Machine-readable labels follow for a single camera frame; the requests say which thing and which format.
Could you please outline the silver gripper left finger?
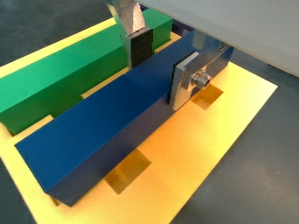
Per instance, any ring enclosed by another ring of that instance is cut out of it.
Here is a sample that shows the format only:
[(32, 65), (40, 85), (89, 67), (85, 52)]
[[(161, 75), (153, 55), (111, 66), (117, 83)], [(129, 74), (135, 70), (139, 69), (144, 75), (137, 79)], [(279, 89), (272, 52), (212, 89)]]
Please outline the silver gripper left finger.
[(133, 68), (153, 55), (153, 30), (145, 25), (140, 3), (135, 0), (107, 0), (107, 7), (121, 25), (128, 67)]

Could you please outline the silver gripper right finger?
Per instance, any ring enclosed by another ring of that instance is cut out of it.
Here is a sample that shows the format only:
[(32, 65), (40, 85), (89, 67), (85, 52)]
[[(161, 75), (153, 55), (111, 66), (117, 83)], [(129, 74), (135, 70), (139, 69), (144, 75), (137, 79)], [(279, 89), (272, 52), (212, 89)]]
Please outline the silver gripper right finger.
[(172, 69), (169, 106), (173, 110), (177, 110), (191, 99), (195, 88), (204, 89), (209, 85), (215, 74), (208, 71), (208, 66), (229, 49), (229, 45), (201, 31), (195, 31), (191, 45), (195, 51), (176, 63)]

